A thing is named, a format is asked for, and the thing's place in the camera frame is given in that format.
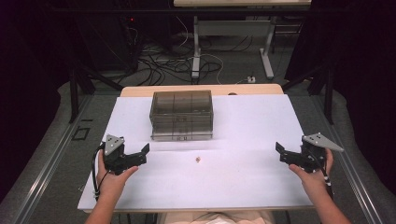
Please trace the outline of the person's left hand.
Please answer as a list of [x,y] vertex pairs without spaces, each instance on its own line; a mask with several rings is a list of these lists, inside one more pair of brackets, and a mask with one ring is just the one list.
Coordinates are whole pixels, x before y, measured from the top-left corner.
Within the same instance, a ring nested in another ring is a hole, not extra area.
[[98,155],[98,174],[96,175],[99,187],[99,201],[117,202],[120,198],[128,178],[138,170],[133,166],[120,175],[111,174],[105,167],[103,150],[99,150]]

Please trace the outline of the black metal stand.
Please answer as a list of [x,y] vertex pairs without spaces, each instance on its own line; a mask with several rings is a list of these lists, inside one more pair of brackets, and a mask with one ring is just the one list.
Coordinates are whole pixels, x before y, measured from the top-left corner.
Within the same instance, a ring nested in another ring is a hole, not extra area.
[[292,81],[287,82],[281,86],[283,91],[287,91],[291,87],[301,83],[305,79],[313,77],[313,81],[308,87],[307,91],[310,95],[318,95],[322,88],[325,88],[323,114],[327,121],[333,125],[332,120],[332,91],[334,80],[334,66],[329,63],[319,65],[310,71],[303,73]]
[[81,89],[85,94],[92,95],[95,93],[96,88],[93,86],[92,78],[101,81],[107,86],[113,88],[116,91],[121,91],[123,87],[110,80],[107,77],[93,71],[86,65],[78,65],[69,71],[69,87],[70,87],[70,99],[71,99],[71,117],[69,122],[73,123],[79,114],[79,102],[78,102],[78,89]]

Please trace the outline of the white table sheet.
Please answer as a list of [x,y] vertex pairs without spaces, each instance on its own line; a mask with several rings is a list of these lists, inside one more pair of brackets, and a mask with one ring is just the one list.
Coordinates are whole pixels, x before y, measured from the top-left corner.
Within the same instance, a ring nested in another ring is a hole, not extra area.
[[150,146],[147,162],[127,181],[117,210],[310,206],[300,179],[276,152],[276,142],[299,150],[303,135],[287,95],[214,97],[213,137],[206,141],[152,140],[150,107],[148,97],[120,97],[106,127],[108,133],[124,137],[126,153]]

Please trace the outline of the dark equipment with red light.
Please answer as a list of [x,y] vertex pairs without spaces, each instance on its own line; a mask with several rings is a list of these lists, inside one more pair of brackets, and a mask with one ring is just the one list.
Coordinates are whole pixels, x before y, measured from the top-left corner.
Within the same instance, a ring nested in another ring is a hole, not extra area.
[[140,35],[124,17],[81,16],[76,22],[98,71],[137,69]]

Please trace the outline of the aluminium floor rail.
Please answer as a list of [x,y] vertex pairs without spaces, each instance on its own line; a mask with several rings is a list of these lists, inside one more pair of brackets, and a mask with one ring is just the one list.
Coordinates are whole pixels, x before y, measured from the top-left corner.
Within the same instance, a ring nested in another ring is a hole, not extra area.
[[22,199],[10,224],[82,224],[78,202],[91,171],[95,148],[91,96],[82,98],[73,122],[58,119],[22,174]]
[[332,169],[334,199],[353,224],[383,224],[377,213],[368,189],[359,173],[355,160],[356,144],[352,129],[347,121],[339,120],[339,113],[332,112],[332,124],[324,113],[324,99],[312,96],[311,101],[318,114],[320,129],[324,135],[341,146],[343,152],[334,152],[335,165]]

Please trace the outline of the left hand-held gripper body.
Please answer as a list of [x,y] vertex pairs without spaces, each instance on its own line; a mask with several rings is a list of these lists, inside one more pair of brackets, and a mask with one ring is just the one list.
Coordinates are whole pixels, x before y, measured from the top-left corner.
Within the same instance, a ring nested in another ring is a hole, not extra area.
[[114,175],[120,175],[131,167],[138,166],[136,155],[126,155],[124,153],[124,138],[111,134],[106,136],[104,149],[105,168]]

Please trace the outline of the clear plastic drawer box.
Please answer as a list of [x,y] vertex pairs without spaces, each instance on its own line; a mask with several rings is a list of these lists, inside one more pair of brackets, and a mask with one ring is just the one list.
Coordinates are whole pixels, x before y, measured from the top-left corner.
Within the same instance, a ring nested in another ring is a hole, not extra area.
[[156,91],[149,119],[154,141],[211,139],[214,119],[211,91]]

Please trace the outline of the person's right hand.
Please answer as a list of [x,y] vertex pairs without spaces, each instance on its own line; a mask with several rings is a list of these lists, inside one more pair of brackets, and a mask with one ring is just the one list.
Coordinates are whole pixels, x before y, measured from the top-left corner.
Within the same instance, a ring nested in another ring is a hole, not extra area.
[[301,179],[304,191],[312,203],[332,199],[332,196],[327,191],[325,177],[321,171],[309,174],[295,164],[291,164],[289,169]]

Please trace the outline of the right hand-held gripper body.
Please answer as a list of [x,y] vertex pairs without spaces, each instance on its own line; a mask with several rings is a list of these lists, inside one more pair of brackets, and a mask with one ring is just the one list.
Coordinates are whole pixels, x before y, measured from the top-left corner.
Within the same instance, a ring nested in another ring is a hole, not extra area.
[[322,133],[314,133],[302,136],[301,153],[296,165],[308,173],[322,169],[327,161],[326,149],[343,152],[344,149],[335,144]]

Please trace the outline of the white metal desk frame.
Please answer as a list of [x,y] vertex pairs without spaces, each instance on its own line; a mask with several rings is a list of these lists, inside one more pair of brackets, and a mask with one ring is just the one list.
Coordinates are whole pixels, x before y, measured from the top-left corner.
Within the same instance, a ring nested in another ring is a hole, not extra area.
[[[183,9],[308,9],[311,0],[174,0],[175,7]],[[266,20],[230,20],[199,19],[193,17],[194,56],[191,77],[198,78],[201,65],[201,36],[263,36],[265,45],[260,49],[264,73],[268,79],[274,77],[274,72],[268,57],[272,40],[275,35],[277,16],[267,16]]]

